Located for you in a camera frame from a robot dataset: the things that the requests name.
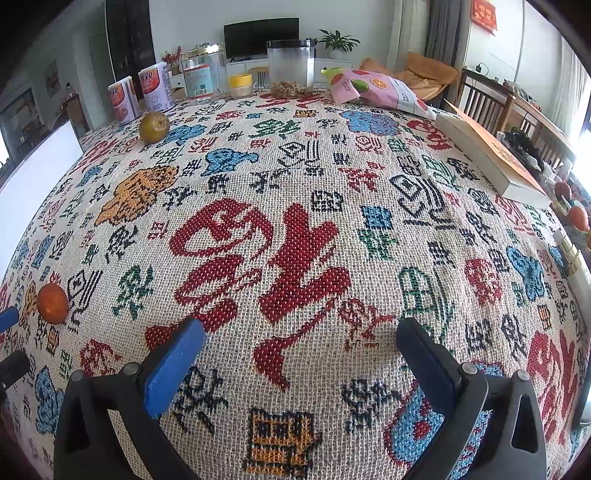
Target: small jar with yellow lid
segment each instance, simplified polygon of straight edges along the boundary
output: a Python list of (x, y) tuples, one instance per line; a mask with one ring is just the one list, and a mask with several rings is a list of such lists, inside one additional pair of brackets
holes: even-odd
[(252, 75), (250, 73), (233, 75), (228, 80), (232, 98), (244, 98), (252, 95)]

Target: snack package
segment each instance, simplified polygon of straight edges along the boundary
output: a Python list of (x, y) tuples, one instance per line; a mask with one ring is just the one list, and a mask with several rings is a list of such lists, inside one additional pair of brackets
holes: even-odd
[(330, 93), (338, 105), (363, 98), (373, 106), (394, 108), (430, 120), (437, 116), (404, 82), (383, 73), (348, 69), (325, 69), (322, 73), (328, 77)]

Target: book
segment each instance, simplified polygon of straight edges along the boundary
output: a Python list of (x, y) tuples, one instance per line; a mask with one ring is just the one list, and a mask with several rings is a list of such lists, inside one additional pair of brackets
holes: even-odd
[(530, 173), (488, 131), (475, 128), (458, 112), (460, 118), (439, 114), (435, 127), (447, 135), (479, 168), (501, 197), (536, 208), (548, 208), (550, 199)]

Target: metal screw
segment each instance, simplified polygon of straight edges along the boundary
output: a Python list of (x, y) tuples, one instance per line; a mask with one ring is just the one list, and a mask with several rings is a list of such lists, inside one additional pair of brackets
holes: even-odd
[(79, 382), (83, 378), (84, 372), (82, 370), (76, 370), (75, 372), (72, 372), (72, 374), (70, 375), (70, 380), (72, 380), (73, 382)]
[(530, 379), (530, 375), (525, 370), (519, 369), (517, 371), (517, 376), (522, 379), (524, 382), (527, 382)]
[(471, 364), (470, 362), (466, 362), (465, 364), (462, 364), (462, 370), (464, 370), (464, 372), (467, 373), (468, 375), (475, 375), (476, 372), (478, 372), (476, 365)]
[(135, 375), (139, 370), (139, 364), (135, 362), (129, 362), (123, 367), (123, 373), (125, 375)]

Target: white and pink container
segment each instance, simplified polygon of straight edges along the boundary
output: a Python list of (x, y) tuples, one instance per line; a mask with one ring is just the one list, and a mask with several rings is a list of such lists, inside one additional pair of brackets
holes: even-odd
[(135, 96), (131, 77), (109, 85), (109, 94), (119, 125), (125, 125), (139, 117), (138, 98)]
[(148, 110), (165, 112), (174, 107), (173, 92), (170, 87), (166, 62), (161, 61), (156, 65), (143, 69), (139, 73), (139, 81), (142, 84)]

